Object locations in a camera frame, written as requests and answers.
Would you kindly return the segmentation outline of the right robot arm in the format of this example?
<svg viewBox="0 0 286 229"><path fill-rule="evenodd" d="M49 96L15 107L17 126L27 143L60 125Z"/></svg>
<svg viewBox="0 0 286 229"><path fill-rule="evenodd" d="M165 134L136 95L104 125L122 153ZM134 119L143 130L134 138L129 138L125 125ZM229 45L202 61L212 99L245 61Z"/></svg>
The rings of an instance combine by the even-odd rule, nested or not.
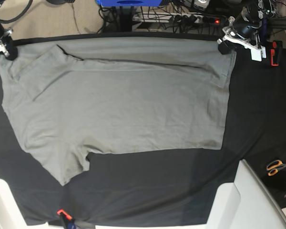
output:
<svg viewBox="0 0 286 229"><path fill-rule="evenodd" d="M4 2L4 0L0 0L0 7ZM30 9L32 3L33 1L30 0L23 11L16 17L9 20L0 19L0 54L4 55L7 60L15 60L18 57L18 49L14 46L13 39L10 36L13 33L13 29L5 29L3 24L13 23L19 20Z"/></svg>

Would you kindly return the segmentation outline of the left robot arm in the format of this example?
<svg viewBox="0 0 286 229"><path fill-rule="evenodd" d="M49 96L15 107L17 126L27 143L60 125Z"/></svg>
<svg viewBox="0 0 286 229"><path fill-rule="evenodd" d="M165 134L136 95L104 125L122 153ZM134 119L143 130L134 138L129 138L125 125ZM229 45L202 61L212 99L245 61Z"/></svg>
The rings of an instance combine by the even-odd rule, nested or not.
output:
<svg viewBox="0 0 286 229"><path fill-rule="evenodd" d="M230 16L228 25L222 28L224 36L217 40L221 54L229 54L235 46L249 49L251 57L266 57L265 47L260 41L260 29L266 19L276 15L275 0L253 0L246 3L237 17Z"/></svg>

